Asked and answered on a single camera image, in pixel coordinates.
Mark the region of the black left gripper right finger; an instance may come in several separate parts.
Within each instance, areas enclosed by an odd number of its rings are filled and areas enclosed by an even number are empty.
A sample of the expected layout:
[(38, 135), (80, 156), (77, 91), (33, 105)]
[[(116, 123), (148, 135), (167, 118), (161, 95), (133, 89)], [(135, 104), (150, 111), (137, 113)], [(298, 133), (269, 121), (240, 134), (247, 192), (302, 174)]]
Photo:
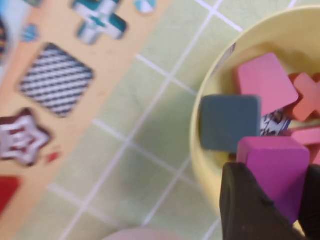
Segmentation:
[(311, 164), (306, 173), (298, 221), (309, 240), (320, 239), (320, 166)]

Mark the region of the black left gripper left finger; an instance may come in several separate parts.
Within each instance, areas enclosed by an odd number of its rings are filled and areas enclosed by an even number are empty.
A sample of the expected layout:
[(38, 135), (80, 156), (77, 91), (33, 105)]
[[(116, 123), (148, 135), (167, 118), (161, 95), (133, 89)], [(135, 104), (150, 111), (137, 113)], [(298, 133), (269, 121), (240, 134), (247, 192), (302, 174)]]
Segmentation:
[(226, 163), (219, 208), (224, 240), (304, 240), (243, 163)]

